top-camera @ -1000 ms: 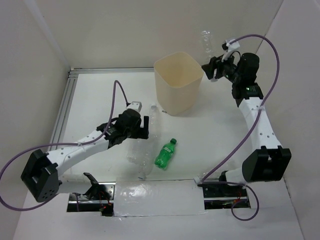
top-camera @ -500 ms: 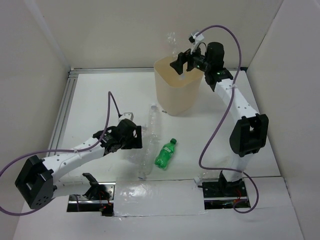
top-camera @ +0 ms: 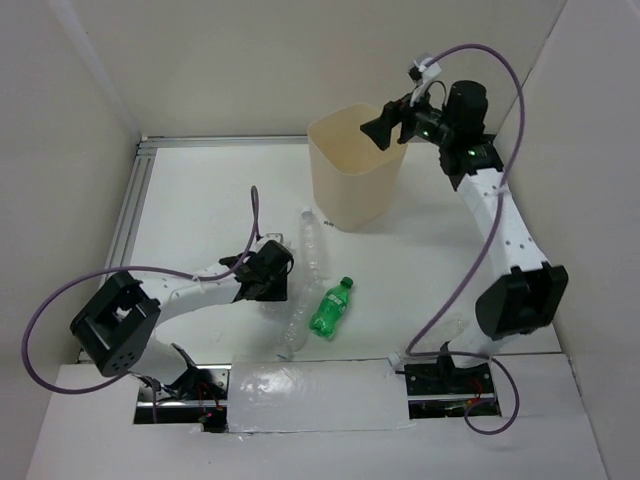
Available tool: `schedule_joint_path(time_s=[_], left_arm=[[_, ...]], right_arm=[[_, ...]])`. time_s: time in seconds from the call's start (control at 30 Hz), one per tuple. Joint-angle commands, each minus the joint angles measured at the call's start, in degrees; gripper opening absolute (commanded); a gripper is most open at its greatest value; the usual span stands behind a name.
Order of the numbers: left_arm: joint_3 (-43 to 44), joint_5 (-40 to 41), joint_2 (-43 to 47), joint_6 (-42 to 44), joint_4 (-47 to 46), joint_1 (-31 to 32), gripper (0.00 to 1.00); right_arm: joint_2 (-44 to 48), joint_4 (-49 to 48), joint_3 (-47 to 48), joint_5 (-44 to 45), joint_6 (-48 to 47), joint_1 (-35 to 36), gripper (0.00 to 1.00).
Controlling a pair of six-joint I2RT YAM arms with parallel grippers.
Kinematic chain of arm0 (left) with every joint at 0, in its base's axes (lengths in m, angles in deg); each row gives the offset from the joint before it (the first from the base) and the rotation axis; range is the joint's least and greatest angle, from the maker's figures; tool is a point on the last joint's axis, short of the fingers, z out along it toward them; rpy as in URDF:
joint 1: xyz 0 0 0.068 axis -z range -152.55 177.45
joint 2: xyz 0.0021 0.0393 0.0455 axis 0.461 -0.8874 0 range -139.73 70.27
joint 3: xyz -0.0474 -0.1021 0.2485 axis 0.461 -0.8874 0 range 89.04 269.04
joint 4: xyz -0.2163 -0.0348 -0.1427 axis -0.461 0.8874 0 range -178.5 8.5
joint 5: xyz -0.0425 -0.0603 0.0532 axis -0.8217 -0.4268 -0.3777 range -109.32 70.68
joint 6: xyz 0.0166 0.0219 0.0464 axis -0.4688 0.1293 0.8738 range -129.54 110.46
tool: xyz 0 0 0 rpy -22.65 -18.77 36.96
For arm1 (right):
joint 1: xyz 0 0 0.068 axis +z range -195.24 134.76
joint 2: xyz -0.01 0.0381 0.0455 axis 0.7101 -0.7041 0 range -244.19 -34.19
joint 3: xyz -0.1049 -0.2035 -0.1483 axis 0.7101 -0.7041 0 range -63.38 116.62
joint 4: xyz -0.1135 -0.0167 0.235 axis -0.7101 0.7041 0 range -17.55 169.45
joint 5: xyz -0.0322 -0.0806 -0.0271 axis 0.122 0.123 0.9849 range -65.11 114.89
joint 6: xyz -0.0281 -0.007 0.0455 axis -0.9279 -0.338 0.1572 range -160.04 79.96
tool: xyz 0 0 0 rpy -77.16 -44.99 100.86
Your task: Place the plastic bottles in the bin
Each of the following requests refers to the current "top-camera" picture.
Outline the long clear plastic bottle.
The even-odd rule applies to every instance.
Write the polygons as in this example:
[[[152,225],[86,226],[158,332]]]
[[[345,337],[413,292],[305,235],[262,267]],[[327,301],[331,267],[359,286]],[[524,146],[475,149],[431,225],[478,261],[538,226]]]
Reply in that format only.
[[[306,343],[311,317],[316,311],[323,283],[328,277],[322,225],[312,208],[303,210],[300,215],[296,253],[294,292],[276,349],[276,356],[282,361],[291,361]]]

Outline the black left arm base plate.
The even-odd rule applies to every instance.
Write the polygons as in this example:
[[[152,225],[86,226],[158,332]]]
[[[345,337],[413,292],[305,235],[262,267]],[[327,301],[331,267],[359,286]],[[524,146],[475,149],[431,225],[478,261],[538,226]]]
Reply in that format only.
[[[146,387],[154,387],[155,393],[160,394],[161,400],[221,401],[227,399],[227,391],[224,386],[220,385],[221,380],[208,369],[188,367],[172,383],[162,383],[154,378],[138,374],[134,374],[134,377]]]

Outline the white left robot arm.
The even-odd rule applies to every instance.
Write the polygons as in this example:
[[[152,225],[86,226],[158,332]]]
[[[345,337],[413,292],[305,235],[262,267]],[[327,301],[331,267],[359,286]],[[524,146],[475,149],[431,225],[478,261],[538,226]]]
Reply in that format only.
[[[313,198],[342,231],[353,231],[389,209],[407,150],[399,128],[379,123],[375,112],[355,105],[307,130]],[[294,255],[277,235],[262,235],[253,225],[240,253],[196,273],[133,266],[110,270],[70,330],[102,376],[132,373],[184,399],[206,376],[180,346],[156,340],[157,327],[217,305],[285,302],[293,268],[306,269],[308,279],[319,276],[306,246]]]

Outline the green plastic soda bottle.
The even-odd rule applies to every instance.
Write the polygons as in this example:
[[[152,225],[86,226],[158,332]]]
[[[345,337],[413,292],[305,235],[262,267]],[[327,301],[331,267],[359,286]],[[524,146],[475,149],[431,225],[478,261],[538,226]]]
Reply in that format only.
[[[354,286],[350,277],[343,277],[337,286],[330,288],[320,301],[310,320],[310,329],[317,336],[331,340],[349,305]]]

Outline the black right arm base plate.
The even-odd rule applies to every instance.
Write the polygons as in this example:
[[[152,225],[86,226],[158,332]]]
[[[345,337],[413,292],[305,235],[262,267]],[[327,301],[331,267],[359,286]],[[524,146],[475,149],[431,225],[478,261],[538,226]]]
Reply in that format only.
[[[407,395],[419,398],[453,399],[493,396],[495,393],[489,366],[447,370],[436,363],[406,364],[403,369]]]

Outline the clear plastic bottle white cap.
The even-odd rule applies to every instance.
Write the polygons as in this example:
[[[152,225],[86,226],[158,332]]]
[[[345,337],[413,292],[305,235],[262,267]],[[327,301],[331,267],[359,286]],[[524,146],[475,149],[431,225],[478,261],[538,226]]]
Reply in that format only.
[[[456,338],[468,326],[469,322],[459,313],[444,315],[425,335],[428,351],[437,351],[441,346]]]

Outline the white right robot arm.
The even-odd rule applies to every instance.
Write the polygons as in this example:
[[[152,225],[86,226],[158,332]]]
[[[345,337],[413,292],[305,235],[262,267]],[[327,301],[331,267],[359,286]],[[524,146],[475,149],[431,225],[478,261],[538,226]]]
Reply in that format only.
[[[487,109],[485,87],[462,80],[451,86],[443,108],[421,101],[414,111],[417,135],[438,147],[444,174],[489,245],[494,274],[468,326],[437,349],[436,379],[448,392],[460,391],[470,368],[515,338],[548,327],[569,280],[565,267],[551,264],[536,245],[503,180],[506,169],[484,131]]]

